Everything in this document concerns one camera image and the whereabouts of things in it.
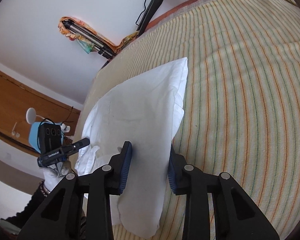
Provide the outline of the black sleeved left forearm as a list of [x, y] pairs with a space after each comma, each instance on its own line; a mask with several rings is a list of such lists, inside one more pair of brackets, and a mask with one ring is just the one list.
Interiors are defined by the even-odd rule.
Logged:
[[15, 216], [2, 218], [0, 226], [12, 232], [20, 231], [49, 194], [50, 191], [46, 188], [45, 181], [41, 181], [24, 210], [16, 213]]

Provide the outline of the white gloved left hand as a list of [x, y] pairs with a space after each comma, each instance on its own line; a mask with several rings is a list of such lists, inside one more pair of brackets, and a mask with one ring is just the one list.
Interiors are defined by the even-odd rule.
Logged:
[[71, 162], [64, 162], [42, 168], [44, 175], [44, 189], [51, 192], [56, 185], [69, 173], [72, 173]]

